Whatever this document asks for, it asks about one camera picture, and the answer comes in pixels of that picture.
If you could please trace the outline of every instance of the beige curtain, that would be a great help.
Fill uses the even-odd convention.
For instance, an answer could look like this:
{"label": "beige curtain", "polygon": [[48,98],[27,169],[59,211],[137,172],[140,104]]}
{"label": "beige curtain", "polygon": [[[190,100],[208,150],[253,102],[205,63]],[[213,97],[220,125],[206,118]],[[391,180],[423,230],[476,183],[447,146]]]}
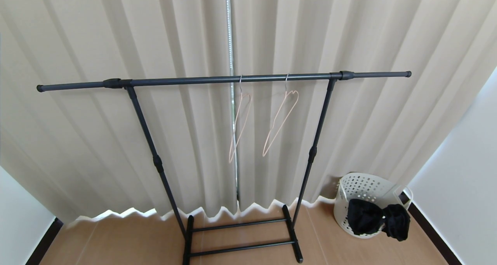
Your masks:
{"label": "beige curtain", "polygon": [[[65,222],[170,210],[124,90],[38,84],[229,75],[226,0],[0,0],[0,164]],[[228,84],[137,88],[180,209],[236,211]]]}
{"label": "beige curtain", "polygon": [[[334,196],[337,178],[350,171],[407,184],[497,65],[495,0],[231,0],[231,6],[236,74],[412,71],[411,78],[335,85],[304,196],[309,201]],[[242,210],[298,196],[326,82],[293,81],[287,89],[299,92],[298,104],[263,157],[285,84],[242,83],[254,96],[238,147]],[[288,99],[276,128],[294,102]]]}

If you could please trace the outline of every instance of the white plastic basket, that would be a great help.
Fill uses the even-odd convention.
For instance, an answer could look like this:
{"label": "white plastic basket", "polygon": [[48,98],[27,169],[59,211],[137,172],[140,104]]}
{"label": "white plastic basket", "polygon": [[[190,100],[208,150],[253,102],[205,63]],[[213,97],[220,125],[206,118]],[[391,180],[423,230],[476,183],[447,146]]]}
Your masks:
{"label": "white plastic basket", "polygon": [[[404,191],[410,200],[402,204],[399,194]],[[335,200],[334,216],[337,223],[350,235],[368,239],[381,232],[384,225],[378,232],[373,234],[355,235],[347,221],[348,201],[350,199],[361,199],[376,204],[380,208],[386,208],[390,204],[403,205],[407,210],[412,202],[412,191],[408,187],[394,184],[384,178],[365,173],[348,173],[339,182],[339,192]]]}

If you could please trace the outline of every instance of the black fabric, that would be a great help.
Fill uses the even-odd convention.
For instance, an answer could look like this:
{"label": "black fabric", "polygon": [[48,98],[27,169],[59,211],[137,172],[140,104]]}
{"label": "black fabric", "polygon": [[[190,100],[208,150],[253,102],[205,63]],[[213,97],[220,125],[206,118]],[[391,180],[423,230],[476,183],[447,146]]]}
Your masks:
{"label": "black fabric", "polygon": [[402,205],[388,205],[383,210],[374,203],[351,199],[347,220],[355,235],[373,234],[385,224],[383,232],[398,241],[407,239],[410,216]]}

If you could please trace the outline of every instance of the black clothes rack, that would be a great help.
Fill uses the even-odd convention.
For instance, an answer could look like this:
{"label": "black clothes rack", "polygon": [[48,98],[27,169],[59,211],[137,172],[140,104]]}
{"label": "black clothes rack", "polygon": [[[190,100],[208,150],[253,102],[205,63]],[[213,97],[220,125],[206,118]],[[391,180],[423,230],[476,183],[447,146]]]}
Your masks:
{"label": "black clothes rack", "polygon": [[[316,157],[316,153],[318,151],[318,140],[321,134],[321,130],[323,129],[323,123],[325,121],[326,111],[328,109],[328,104],[330,104],[330,97],[332,95],[333,87],[335,82],[344,81],[353,78],[383,78],[383,77],[394,77],[394,76],[411,76],[410,71],[406,72],[372,72],[372,73],[354,73],[350,71],[340,71],[336,73],[322,73],[322,74],[289,74],[288,81],[308,81],[308,80],[328,80],[328,87],[325,95],[325,101],[323,103],[323,108],[321,109],[321,116],[319,117],[318,127],[316,129],[316,135],[314,136],[314,143],[309,150],[309,159],[307,162],[306,171],[304,174],[304,178],[302,180],[302,187],[300,188],[299,197],[297,200],[297,207],[295,208],[295,214],[293,215],[293,221],[290,217],[290,213],[288,212],[288,208],[286,205],[283,206],[283,215],[284,217],[281,219],[271,219],[271,220],[263,220],[263,221],[254,221],[247,223],[237,223],[237,224],[229,224],[215,227],[204,227],[204,228],[193,228],[193,216],[188,217],[188,223],[186,225],[186,229],[181,221],[181,217],[179,216],[178,206],[174,201],[174,196],[172,195],[171,188],[169,187],[169,183],[167,182],[167,178],[164,173],[164,168],[162,165],[162,160],[160,156],[157,154],[156,148],[154,146],[154,141],[150,135],[149,129],[147,127],[147,122],[145,122],[145,118],[143,116],[142,109],[138,102],[138,97],[135,92],[135,87],[141,86],[166,86],[166,85],[188,85],[188,84],[197,84],[197,83],[238,83],[238,82],[249,82],[249,81],[284,81],[287,78],[285,74],[276,74],[276,75],[256,75],[256,76],[243,76],[240,79],[239,76],[213,76],[213,77],[198,77],[198,78],[174,78],[174,79],[144,79],[144,80],[122,80],[122,79],[108,79],[105,81],[94,81],[88,83],[62,83],[59,85],[38,85],[36,89],[39,92],[46,92],[50,90],[74,90],[78,88],[124,88],[133,103],[133,107],[135,108],[136,115],[138,116],[138,120],[140,121],[140,125],[142,126],[143,133],[145,138],[147,139],[147,143],[149,145],[152,160],[154,162],[154,166],[157,169],[158,174],[160,175],[160,179],[164,185],[165,191],[167,193],[167,197],[169,198],[169,202],[171,203],[172,210],[174,211],[174,215],[176,216],[177,222],[179,224],[179,228],[181,228],[181,233],[185,239],[184,244],[184,252],[183,252],[183,265],[188,265],[190,263],[190,258],[194,256],[204,256],[211,254],[220,254],[226,253],[229,251],[241,251],[244,249],[256,249],[256,248],[264,248],[264,247],[272,247],[279,246],[281,244],[291,244],[293,247],[293,251],[295,253],[295,258],[298,263],[302,263],[304,260],[302,257],[302,252],[300,251],[299,242],[297,240],[297,236],[295,235],[295,223],[297,221],[297,216],[300,210],[300,204],[302,203],[302,197],[304,196],[304,191],[306,189],[307,180],[309,179],[309,173],[311,172],[311,166],[314,162],[314,157]],[[231,228],[231,227],[240,227],[240,226],[248,226],[248,225],[256,225],[263,223],[274,223],[274,222],[285,222],[288,234],[290,239],[284,242],[269,242],[265,244],[256,244],[254,246],[243,246],[243,247],[234,247],[227,249],[217,249],[213,251],[201,251],[192,253],[191,252],[191,242],[193,232],[200,231],[212,231],[217,229]]]}

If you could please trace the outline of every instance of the dark brown baseboard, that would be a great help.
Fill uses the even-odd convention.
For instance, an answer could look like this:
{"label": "dark brown baseboard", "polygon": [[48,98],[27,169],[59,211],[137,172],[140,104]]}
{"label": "dark brown baseboard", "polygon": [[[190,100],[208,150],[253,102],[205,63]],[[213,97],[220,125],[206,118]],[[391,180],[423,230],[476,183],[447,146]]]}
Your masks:
{"label": "dark brown baseboard", "polygon": [[[402,193],[399,197],[401,198],[402,203],[406,203],[409,200],[405,193]],[[428,235],[428,238],[430,238],[431,242],[435,245],[438,251],[440,251],[447,263],[449,263],[449,265],[462,265],[456,255],[450,250],[449,246],[442,240],[442,237],[438,235],[435,228],[431,226],[426,217],[424,217],[414,203],[410,205],[408,211],[417,221],[419,226],[421,226],[426,235]]]}
{"label": "dark brown baseboard", "polygon": [[62,223],[62,221],[55,218],[54,222],[52,222],[52,225],[50,225],[45,235],[43,235],[43,238],[41,238],[38,246],[33,251],[30,259],[26,262],[26,265],[38,265],[41,262],[43,256],[45,256],[45,253],[48,251],[50,244],[52,244],[55,236],[57,236],[57,233],[59,233],[59,230],[63,225],[64,223]]}

